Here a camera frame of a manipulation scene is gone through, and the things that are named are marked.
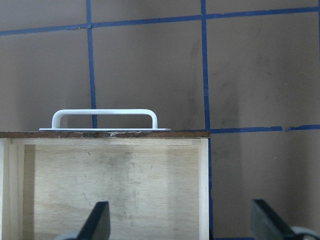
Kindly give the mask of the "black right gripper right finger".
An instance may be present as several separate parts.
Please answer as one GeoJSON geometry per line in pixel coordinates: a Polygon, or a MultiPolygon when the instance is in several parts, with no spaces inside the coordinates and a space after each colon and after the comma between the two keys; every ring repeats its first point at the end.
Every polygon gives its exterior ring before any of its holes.
{"type": "Polygon", "coordinates": [[[253,199],[250,230],[256,240],[294,240],[295,233],[263,200],[253,199]]]}

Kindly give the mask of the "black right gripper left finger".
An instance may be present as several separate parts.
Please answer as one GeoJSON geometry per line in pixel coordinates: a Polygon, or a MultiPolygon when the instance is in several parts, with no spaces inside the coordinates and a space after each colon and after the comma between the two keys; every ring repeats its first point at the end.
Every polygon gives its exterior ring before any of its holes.
{"type": "Polygon", "coordinates": [[[110,208],[108,201],[97,202],[81,228],[79,240],[108,240],[111,235],[110,208]]]}

